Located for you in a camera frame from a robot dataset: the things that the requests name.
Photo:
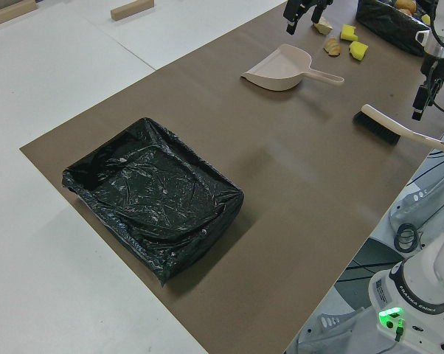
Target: dustpan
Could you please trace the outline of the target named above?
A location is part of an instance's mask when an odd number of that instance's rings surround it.
[[[281,44],[278,49],[241,76],[255,85],[272,91],[293,88],[303,77],[340,86],[343,77],[311,69],[312,57],[306,51]]]

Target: brown table mat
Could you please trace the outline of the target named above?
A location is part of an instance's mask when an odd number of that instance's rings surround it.
[[[339,33],[356,2],[325,15]],[[444,118],[413,122],[421,59],[358,25],[363,62],[330,58],[310,15],[295,36],[274,8],[79,114],[21,150],[210,354],[282,353],[428,153],[390,147],[352,123],[371,103],[432,136]],[[240,74],[280,44],[298,46],[341,87],[304,79],[272,92]],[[63,169],[150,117],[178,134],[245,192],[235,222],[192,268],[160,287],[75,194]]]

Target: wooden plank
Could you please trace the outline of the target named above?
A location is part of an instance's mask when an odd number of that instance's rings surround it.
[[[37,4],[35,0],[23,0],[17,4],[0,9],[0,24],[36,9]]]
[[[122,20],[128,16],[135,15],[136,13],[140,13],[142,11],[148,10],[151,7],[155,6],[154,0],[136,0],[132,1],[129,4],[123,5],[121,7],[117,7],[111,10],[111,17],[115,20]]]

